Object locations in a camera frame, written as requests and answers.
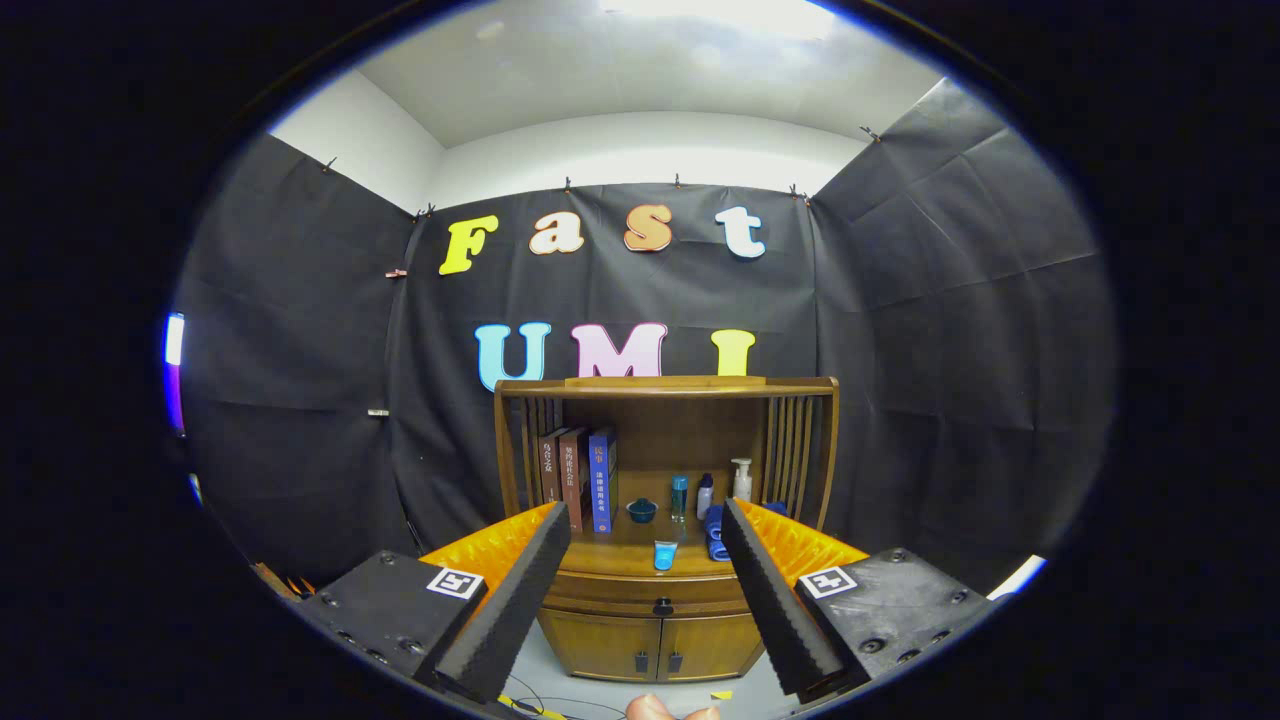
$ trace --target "light blue letter u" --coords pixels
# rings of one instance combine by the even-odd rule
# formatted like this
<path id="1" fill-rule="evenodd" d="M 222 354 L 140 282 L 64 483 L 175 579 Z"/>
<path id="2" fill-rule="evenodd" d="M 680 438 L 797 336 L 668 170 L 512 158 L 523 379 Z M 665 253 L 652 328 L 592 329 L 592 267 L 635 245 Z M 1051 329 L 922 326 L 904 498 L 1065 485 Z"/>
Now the light blue letter u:
<path id="1" fill-rule="evenodd" d="M 480 341 L 480 382 L 493 392 L 498 380 L 540 380 L 547 352 L 543 340 L 552 332 L 547 323 L 525 323 L 520 334 L 525 336 L 525 374 L 508 375 L 502 366 L 503 343 L 511 334 L 507 325 L 480 325 L 476 340 Z"/>

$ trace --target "wooden shelf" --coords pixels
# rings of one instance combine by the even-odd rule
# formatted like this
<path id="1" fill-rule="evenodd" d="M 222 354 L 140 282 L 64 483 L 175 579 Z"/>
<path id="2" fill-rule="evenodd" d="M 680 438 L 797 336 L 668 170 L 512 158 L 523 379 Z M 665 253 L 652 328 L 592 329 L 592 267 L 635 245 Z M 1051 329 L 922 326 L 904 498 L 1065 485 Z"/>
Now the wooden shelf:
<path id="1" fill-rule="evenodd" d="M 667 375 L 660 378 L 664 384 L 654 384 L 659 378 L 570 378 L 567 380 L 512 382 L 498 380 L 498 388 L 507 397 L 596 397 L 596 398 L 645 398 L 645 397 L 691 397 L 691 398 L 735 398 L 735 397 L 794 397 L 829 396 L 835 380 L 829 378 L 751 378 L 751 377 L 703 377 Z"/>
<path id="2" fill-rule="evenodd" d="M 659 683 L 749 670 L 763 644 L 733 564 L 708 556 L 696 516 L 699 480 L 710 473 L 712 503 L 721 505 L 731 491 L 731 459 L 750 457 L 751 500 L 781 500 L 790 516 L 822 529 L 838 407 L 833 378 L 499 380 L 494 430 L 508 515 L 543 502 L 531 460 L 539 436 L 558 427 L 612 427 L 617 434 L 613 532 L 596 533 L 586 523 L 572 533 L 539 614 L 564 670 Z M 689 478 L 684 521 L 673 521 L 669 510 L 677 474 Z M 637 497 L 658 506 L 652 521 L 627 514 Z M 653 566 L 654 541 L 678 543 L 669 570 Z"/>
<path id="3" fill-rule="evenodd" d="M 705 470 L 675 471 L 632 471 L 618 473 L 618 514 L 613 519 L 612 533 L 584 530 L 573 533 L 568 552 L 561 560 L 561 570 L 590 573 L 594 575 L 648 577 L 692 577 L 692 575 L 732 575 L 732 562 L 712 560 L 707 552 L 707 530 L 698 519 L 696 483 Z M 690 493 L 685 511 L 685 521 L 671 519 L 671 477 L 689 475 Z M 728 487 L 726 473 L 713 473 L 721 477 L 712 495 L 712 503 L 724 502 Z M 636 523 L 627 514 L 626 503 L 637 497 L 646 497 L 658 506 L 649 523 Z M 676 541 L 676 560 L 671 570 L 657 570 L 653 566 L 654 541 Z"/>

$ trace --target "white bottle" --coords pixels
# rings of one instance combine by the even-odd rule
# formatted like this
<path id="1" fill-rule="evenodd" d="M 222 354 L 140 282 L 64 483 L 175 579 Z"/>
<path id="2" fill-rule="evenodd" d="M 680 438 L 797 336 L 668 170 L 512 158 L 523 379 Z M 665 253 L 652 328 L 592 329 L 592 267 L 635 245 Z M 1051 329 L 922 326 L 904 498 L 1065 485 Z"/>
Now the white bottle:
<path id="1" fill-rule="evenodd" d="M 741 497 L 742 500 L 751 500 L 751 475 L 749 474 L 749 468 L 751 466 L 750 457 L 735 457 L 732 462 L 737 464 L 737 474 L 733 475 L 733 497 Z"/>
<path id="2" fill-rule="evenodd" d="M 703 482 L 698 483 L 698 519 L 707 519 L 707 509 L 712 506 L 712 474 L 703 473 Z"/>

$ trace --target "colorful foam letter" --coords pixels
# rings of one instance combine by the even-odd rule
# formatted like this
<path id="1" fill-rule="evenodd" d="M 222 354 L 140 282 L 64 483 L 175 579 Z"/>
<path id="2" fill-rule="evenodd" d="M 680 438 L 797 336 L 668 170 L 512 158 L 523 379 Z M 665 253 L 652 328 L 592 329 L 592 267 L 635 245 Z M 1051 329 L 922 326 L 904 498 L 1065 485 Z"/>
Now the colorful foam letter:
<path id="1" fill-rule="evenodd" d="M 480 341 L 480 382 L 493 392 L 498 380 L 540 380 L 547 356 L 544 338 L 552 332 L 547 323 L 525 323 L 520 334 L 525 336 L 525 374 L 518 378 L 508 375 L 502 366 L 502 351 L 511 328 L 507 325 L 480 325 L 476 340 Z"/>
<path id="2" fill-rule="evenodd" d="M 498 215 L 485 215 L 474 220 L 460 220 L 449 225 L 449 250 L 444 254 L 440 274 L 465 273 L 471 269 L 467 255 L 479 255 L 484 247 L 484 232 L 498 229 Z"/>
<path id="3" fill-rule="evenodd" d="M 534 223 L 534 229 L 539 231 L 529 238 L 529 249 L 534 251 L 534 255 L 572 252 L 586 242 L 581 234 L 582 219 L 577 217 L 577 213 L 543 215 Z"/>
<path id="4" fill-rule="evenodd" d="M 671 245 L 671 208 L 666 205 L 636 205 L 627 213 L 627 232 L 622 242 L 627 250 L 657 252 Z"/>
<path id="5" fill-rule="evenodd" d="M 717 223 L 724 223 L 724 242 L 733 255 L 740 258 L 759 258 L 764 255 L 764 243 L 751 240 L 751 228 L 760 227 L 760 219 L 746 213 L 741 205 L 716 214 Z"/>
<path id="6" fill-rule="evenodd" d="M 719 348 L 717 375 L 745 375 L 746 348 L 755 345 L 755 336 L 746 331 L 716 331 L 712 345 Z"/>
<path id="7" fill-rule="evenodd" d="M 662 338 L 667 325 L 640 323 L 618 352 L 609 333 L 600 325 L 579 325 L 570 331 L 577 341 L 577 377 L 657 378 L 662 375 Z"/>

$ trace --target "blue towel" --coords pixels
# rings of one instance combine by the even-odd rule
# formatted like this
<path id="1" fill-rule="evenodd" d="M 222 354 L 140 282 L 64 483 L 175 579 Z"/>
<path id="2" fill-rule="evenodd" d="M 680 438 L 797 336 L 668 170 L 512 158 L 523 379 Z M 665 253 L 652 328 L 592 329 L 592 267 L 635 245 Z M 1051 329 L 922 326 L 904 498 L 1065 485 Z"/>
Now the blue towel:
<path id="1" fill-rule="evenodd" d="M 722 515 L 724 514 L 723 505 L 712 505 L 707 509 L 707 518 L 703 520 L 703 528 L 707 530 L 707 537 L 713 541 L 719 541 L 719 529 L 722 524 Z"/>
<path id="2" fill-rule="evenodd" d="M 721 541 L 707 541 L 707 552 L 717 562 L 728 562 L 728 550 L 724 548 L 724 543 Z"/>

